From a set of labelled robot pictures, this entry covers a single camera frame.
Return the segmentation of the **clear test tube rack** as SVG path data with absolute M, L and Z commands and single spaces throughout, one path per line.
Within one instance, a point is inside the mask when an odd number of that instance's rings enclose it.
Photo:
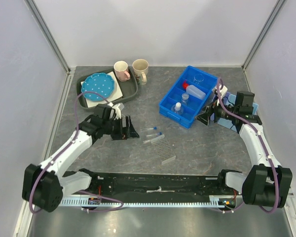
M 151 139 L 150 142 L 158 154 L 162 165 L 165 165 L 176 159 L 176 155 L 172 150 L 172 146 L 164 134 Z

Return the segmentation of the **blue compartment bin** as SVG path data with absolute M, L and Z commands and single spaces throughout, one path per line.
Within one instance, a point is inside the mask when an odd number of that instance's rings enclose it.
M 217 84 L 217 77 L 188 66 L 159 103 L 159 113 L 190 128 Z

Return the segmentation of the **small glass stoppered bottle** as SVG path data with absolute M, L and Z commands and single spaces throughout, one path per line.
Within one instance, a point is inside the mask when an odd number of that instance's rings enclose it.
M 189 94 L 183 93 L 181 96 L 181 103 L 187 106 L 188 100 L 189 100 Z

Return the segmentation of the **blue polka dot plate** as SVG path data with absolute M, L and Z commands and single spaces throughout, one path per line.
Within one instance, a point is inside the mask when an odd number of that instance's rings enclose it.
M 83 97 L 93 102 L 100 102 L 112 95 L 115 81 L 105 73 L 95 73 L 88 76 L 81 85 Z

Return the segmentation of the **round glass flask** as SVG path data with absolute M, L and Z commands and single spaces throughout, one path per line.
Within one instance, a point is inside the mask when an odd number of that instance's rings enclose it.
M 171 111 L 178 115 L 182 115 L 184 112 L 184 108 L 180 102 L 177 102 L 171 107 Z

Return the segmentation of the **white square plate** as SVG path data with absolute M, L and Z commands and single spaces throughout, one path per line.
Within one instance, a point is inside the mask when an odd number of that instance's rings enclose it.
M 114 72 L 107 74 L 94 73 L 80 82 L 80 85 L 81 89 L 78 90 L 79 93 L 94 91 L 103 96 L 109 102 L 120 99 L 123 96 Z M 86 100 L 87 108 L 106 103 L 106 100 L 96 94 L 87 93 L 81 98 Z

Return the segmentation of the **lavender divider box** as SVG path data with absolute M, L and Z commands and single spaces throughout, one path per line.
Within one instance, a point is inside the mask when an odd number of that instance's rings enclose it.
M 229 105 L 233 105 L 235 103 L 235 100 L 236 100 L 236 95 L 234 94 L 231 94 L 230 92 L 227 92 L 225 94 L 225 96 L 222 98 L 222 101 L 225 105 L 225 107 L 227 108 Z M 259 105 L 257 103 L 253 103 L 253 112 L 252 114 L 253 115 L 257 115 L 257 110 L 258 110 L 258 107 Z M 237 129 L 236 127 L 233 125 L 232 121 L 231 120 L 227 120 L 225 118 L 219 118 L 217 120 L 217 124 L 223 126 L 223 127 L 226 127 L 226 128 L 229 128 L 231 129 L 232 131 L 235 131 L 237 132 Z

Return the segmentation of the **pink mug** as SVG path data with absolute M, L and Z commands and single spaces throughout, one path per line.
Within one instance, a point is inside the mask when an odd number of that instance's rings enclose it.
M 117 62 L 115 62 L 113 68 L 114 68 L 116 78 L 119 81 L 125 82 L 125 81 L 128 81 L 130 79 L 128 64 L 125 61 L 117 61 Z

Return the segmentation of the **grey serving tray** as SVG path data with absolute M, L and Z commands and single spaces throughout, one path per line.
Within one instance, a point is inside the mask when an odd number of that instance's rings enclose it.
M 130 71 L 130 79 L 126 82 L 119 81 L 116 76 L 113 67 L 105 68 L 101 71 L 90 71 L 87 75 L 81 76 L 76 82 L 76 93 L 79 95 L 81 93 L 81 85 L 85 79 L 94 73 L 105 73 L 112 76 L 115 81 L 114 93 L 108 98 L 110 102 L 113 103 L 126 103 L 135 98 L 138 93 L 138 84 L 134 74 Z

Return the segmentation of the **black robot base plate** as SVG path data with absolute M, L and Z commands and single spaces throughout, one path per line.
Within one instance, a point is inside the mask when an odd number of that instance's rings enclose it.
M 97 173 L 80 170 L 91 176 L 86 189 L 122 202 L 208 201 L 209 196 L 235 196 L 234 189 L 218 176 Z

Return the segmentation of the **red cap wash bottle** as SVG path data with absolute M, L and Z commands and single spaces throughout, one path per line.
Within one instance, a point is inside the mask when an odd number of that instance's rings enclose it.
M 187 82 L 183 83 L 183 88 L 185 89 L 186 93 L 192 95 L 200 100 L 204 100 L 206 93 L 197 88 L 192 84 L 188 84 Z

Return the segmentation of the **clear glass beaker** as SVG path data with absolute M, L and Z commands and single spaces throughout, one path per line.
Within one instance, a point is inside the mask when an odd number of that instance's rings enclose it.
M 204 81 L 204 76 L 202 74 L 195 74 L 193 82 L 200 85 Z

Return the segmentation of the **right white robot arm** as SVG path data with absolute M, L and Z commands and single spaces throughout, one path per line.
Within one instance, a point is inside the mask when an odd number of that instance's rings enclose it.
M 272 211 L 284 207 L 293 174 L 275 158 L 264 136 L 259 116 L 253 115 L 250 105 L 225 107 L 212 103 L 205 107 L 196 119 L 205 125 L 226 119 L 236 127 L 244 141 L 252 168 L 248 175 L 238 171 L 223 170 L 222 178 L 216 182 L 217 191 L 228 194 L 233 189 L 242 194 L 245 204 L 270 207 Z

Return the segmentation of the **beige floral mug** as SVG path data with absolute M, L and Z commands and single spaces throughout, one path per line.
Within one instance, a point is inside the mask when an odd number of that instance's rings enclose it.
M 145 59 L 137 59 L 133 62 L 132 68 L 138 85 L 147 83 L 148 67 L 148 61 Z

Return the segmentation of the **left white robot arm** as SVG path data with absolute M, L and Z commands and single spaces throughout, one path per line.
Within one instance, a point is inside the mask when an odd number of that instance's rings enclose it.
M 22 199 L 29 203 L 32 213 L 35 207 L 54 211 L 62 198 L 78 191 L 94 194 L 98 181 L 86 172 L 79 171 L 65 176 L 71 164 L 104 135 L 113 140 L 138 138 L 130 116 L 123 116 L 122 103 L 99 104 L 94 113 L 78 123 L 71 137 L 49 158 L 39 165 L 26 167 L 23 179 Z

